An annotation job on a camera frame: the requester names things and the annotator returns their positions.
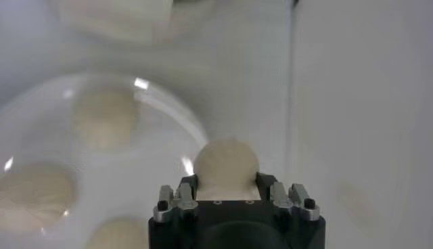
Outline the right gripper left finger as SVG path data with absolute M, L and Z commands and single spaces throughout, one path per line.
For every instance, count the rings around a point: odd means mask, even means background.
M 153 209 L 153 220 L 157 223 L 169 223 L 178 214 L 182 219 L 187 215 L 195 217 L 198 212 L 196 175 L 183 177 L 176 191 L 171 186 L 160 188 L 157 205 Z

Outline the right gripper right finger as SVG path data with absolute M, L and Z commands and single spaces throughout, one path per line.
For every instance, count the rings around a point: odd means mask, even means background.
M 291 215 L 298 215 L 302 220 L 308 222 L 320 219 L 320 207 L 309 196 L 304 185 L 293 183 L 288 189 L 285 189 L 281 181 L 278 181 L 273 175 L 264 173 L 256 174 L 255 183 L 260 199 L 272 203 L 276 209 Z

